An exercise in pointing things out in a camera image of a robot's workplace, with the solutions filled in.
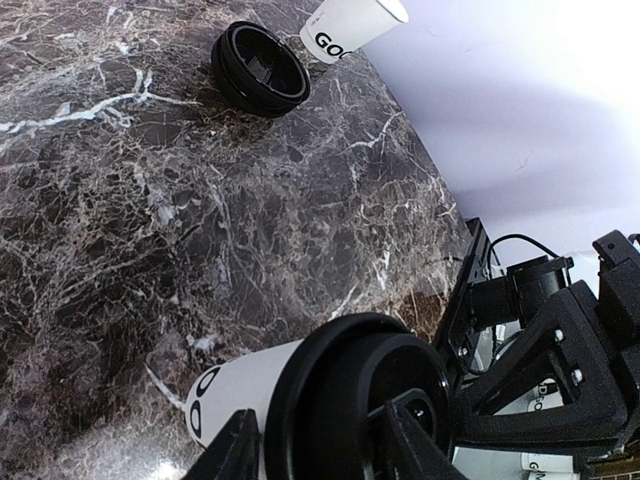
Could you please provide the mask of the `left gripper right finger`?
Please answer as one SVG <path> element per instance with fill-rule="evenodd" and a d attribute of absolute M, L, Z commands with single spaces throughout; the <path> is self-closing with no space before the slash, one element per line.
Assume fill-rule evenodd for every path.
<path fill-rule="evenodd" d="M 463 479 L 436 442 L 435 407 L 411 389 L 367 416 L 377 479 Z"/>

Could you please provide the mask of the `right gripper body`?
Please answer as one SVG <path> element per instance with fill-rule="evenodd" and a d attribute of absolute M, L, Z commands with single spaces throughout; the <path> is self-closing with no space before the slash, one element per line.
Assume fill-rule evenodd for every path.
<path fill-rule="evenodd" d="M 611 378 L 605 391 L 623 402 L 623 411 L 610 421 L 614 450 L 639 440 L 638 239 L 613 230 L 593 242 L 599 258 L 595 332 Z"/>

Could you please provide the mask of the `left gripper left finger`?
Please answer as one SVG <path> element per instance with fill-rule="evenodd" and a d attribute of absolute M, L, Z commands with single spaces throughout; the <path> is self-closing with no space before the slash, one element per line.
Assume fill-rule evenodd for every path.
<path fill-rule="evenodd" d="M 237 410 L 184 479 L 258 480 L 260 440 L 255 411 Z"/>

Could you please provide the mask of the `single black cup lid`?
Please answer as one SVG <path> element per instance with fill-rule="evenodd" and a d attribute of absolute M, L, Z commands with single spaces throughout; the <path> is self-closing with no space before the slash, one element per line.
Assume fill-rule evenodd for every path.
<path fill-rule="evenodd" d="M 393 401 L 452 457 L 451 388 L 430 343 L 376 313 L 315 329 L 286 362 L 271 396 L 263 434 L 267 478 L 387 478 L 382 412 Z"/>

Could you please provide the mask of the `white paper coffee cup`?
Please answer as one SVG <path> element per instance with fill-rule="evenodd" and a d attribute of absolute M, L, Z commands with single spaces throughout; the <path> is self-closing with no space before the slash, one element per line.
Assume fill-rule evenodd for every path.
<path fill-rule="evenodd" d="M 331 65 L 408 21 L 400 1 L 326 0 L 306 20 L 299 35 L 316 59 Z"/>

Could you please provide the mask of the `black plastic cup lids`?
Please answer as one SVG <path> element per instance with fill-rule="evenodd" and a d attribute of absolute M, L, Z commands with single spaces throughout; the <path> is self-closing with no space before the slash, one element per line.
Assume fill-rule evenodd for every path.
<path fill-rule="evenodd" d="M 248 21 L 230 24 L 211 49 L 211 71 L 236 108 L 279 118 L 310 96 L 309 76 L 296 54 L 275 34 Z"/>

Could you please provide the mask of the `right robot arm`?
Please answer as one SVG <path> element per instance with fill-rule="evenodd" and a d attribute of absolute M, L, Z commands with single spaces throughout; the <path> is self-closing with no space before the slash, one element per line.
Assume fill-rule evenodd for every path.
<path fill-rule="evenodd" d="M 639 237 L 595 240 L 599 290 L 551 252 L 474 285 L 476 328 L 516 321 L 506 350 L 454 397 L 465 447 L 602 456 L 639 439 Z"/>

